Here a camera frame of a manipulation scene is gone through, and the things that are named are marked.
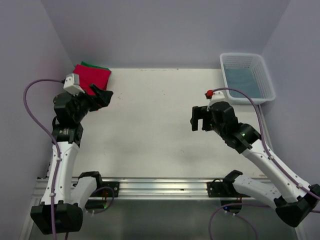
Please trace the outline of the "crimson pink t shirt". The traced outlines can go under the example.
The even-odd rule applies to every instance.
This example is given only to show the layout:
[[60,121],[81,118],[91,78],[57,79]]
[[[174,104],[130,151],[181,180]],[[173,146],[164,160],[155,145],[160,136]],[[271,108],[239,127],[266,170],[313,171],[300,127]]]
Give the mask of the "crimson pink t shirt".
[[94,96],[95,93],[90,88],[90,85],[94,84],[101,90],[107,89],[109,77],[111,71],[103,68],[89,67],[81,64],[77,64],[73,70],[74,74],[79,76],[80,87],[90,96]]

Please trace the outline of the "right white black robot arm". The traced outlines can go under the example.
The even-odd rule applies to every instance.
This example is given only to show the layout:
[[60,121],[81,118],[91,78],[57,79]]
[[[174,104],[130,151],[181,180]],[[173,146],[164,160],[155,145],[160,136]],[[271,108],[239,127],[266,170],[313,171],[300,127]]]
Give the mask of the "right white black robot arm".
[[266,145],[258,131],[238,121],[233,107],[226,101],[210,106],[194,106],[190,119],[192,131],[215,131],[225,144],[250,160],[272,182],[272,186],[231,171],[221,183],[212,183],[214,190],[227,196],[250,196],[275,210],[277,216],[290,227],[297,227],[317,206],[320,186],[310,184],[290,170]]

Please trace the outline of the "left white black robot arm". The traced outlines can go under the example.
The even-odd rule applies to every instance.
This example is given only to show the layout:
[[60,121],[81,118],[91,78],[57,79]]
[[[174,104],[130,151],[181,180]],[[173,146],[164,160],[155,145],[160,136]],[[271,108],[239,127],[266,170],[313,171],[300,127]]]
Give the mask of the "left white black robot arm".
[[107,107],[113,92],[90,85],[86,92],[63,92],[53,99],[52,159],[45,192],[30,217],[44,235],[78,232],[83,224],[85,205],[90,196],[103,193],[104,184],[98,171],[80,174],[72,188],[72,173],[80,149],[81,121],[89,113]]

